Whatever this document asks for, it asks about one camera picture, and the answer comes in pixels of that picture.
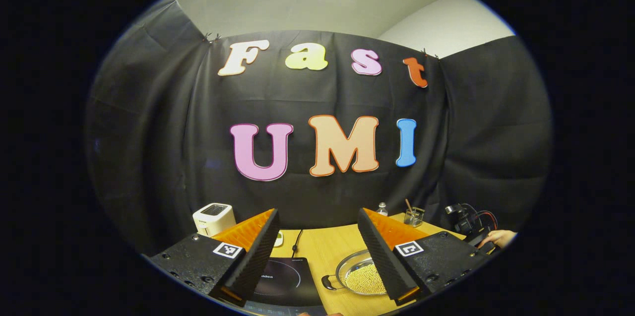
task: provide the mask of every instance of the letter i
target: letter i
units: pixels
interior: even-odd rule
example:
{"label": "letter i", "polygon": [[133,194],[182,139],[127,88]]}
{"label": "letter i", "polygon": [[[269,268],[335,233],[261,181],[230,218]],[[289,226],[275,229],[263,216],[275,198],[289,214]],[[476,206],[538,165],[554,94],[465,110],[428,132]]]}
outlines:
{"label": "letter i", "polygon": [[415,128],[417,122],[412,119],[397,120],[397,127],[401,131],[401,151],[397,159],[397,166],[408,167],[417,162],[415,157]]}

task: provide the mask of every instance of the power cord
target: power cord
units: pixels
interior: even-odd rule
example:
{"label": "power cord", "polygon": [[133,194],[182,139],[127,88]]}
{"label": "power cord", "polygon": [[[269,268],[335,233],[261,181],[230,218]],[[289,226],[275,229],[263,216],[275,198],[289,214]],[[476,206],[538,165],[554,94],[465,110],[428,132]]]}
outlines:
{"label": "power cord", "polygon": [[476,214],[476,217],[478,219],[478,223],[481,224],[481,228],[483,227],[483,221],[481,221],[481,217],[478,216],[478,212],[476,211],[476,209],[474,207],[472,207],[471,205],[467,204],[467,203],[461,203],[462,205],[467,205],[467,207],[472,208],[472,210],[474,210],[474,214]]}
{"label": "power cord", "polygon": [[302,235],[302,232],[304,232],[304,229],[300,230],[300,232],[298,233],[298,237],[295,238],[295,244],[293,244],[293,246],[291,247],[291,249],[293,250],[293,254],[291,254],[291,257],[295,257],[295,252],[298,250],[298,241],[300,240],[300,235]]}
{"label": "power cord", "polygon": [[479,217],[479,220],[481,219],[481,216],[483,216],[483,214],[487,214],[488,216],[490,216],[490,218],[492,219],[492,221],[494,222],[494,230],[497,230],[499,228],[499,221],[498,219],[496,219],[496,217],[494,216],[494,213],[490,212],[489,210],[481,210],[480,212],[478,212],[476,214],[476,216]]}

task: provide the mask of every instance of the black curtain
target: black curtain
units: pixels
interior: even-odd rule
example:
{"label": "black curtain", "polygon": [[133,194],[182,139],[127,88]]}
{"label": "black curtain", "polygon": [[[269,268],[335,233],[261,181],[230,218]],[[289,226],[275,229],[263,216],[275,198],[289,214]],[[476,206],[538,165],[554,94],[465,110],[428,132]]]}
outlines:
{"label": "black curtain", "polygon": [[[269,40],[242,74],[218,76],[235,42]],[[290,69],[298,43],[326,48],[323,70]],[[383,67],[356,74],[354,49],[372,49]],[[411,81],[403,59],[425,67],[427,88]],[[315,162],[314,115],[334,115],[348,134],[356,119],[377,117],[375,171]],[[398,119],[413,119],[415,156],[397,167]],[[499,228],[517,229],[547,174],[551,122],[540,74],[520,40],[502,38],[442,60],[388,42],[319,31],[243,34],[209,42],[176,0],[161,0],[108,54],[91,90],[86,148],[106,212],[141,253],[152,255],[195,232],[192,213],[211,202],[234,206],[237,221],[279,208],[283,228],[356,223],[359,207],[381,201],[391,213],[404,198],[426,219],[450,228],[443,207],[487,209]],[[294,126],[288,168],[278,180],[242,176],[233,157],[233,124],[255,124],[254,160],[272,158],[268,124]]]}

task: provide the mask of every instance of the small white object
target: small white object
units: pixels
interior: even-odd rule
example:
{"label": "small white object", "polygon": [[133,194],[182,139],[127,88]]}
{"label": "small white object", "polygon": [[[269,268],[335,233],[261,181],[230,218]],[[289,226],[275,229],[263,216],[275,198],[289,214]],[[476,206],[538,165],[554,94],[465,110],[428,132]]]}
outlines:
{"label": "small white object", "polygon": [[379,203],[379,209],[377,213],[382,214],[384,216],[388,216],[388,210],[386,209],[386,203]]}
{"label": "small white object", "polygon": [[279,247],[282,245],[282,242],[284,241],[284,235],[282,232],[278,232],[278,236],[276,238],[276,243],[274,244],[274,247]]}
{"label": "small white object", "polygon": [[395,249],[397,249],[397,251],[403,256],[409,256],[424,251],[424,249],[421,248],[421,246],[415,241],[397,244]]}
{"label": "small white object", "polygon": [[210,203],[192,215],[200,235],[213,237],[236,225],[232,206],[222,203]]}
{"label": "small white object", "polygon": [[214,249],[214,253],[217,253],[220,256],[228,257],[229,259],[236,259],[236,255],[240,253],[242,247],[234,246],[228,243],[221,243],[219,246]]}

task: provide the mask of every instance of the white toaster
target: white toaster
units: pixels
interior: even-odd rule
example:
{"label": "white toaster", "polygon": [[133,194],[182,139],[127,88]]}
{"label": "white toaster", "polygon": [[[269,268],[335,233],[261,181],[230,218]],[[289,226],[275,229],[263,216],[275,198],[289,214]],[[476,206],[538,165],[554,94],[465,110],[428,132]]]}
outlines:
{"label": "white toaster", "polygon": [[232,206],[222,203],[210,203],[192,215],[200,235],[213,237],[236,225]]}

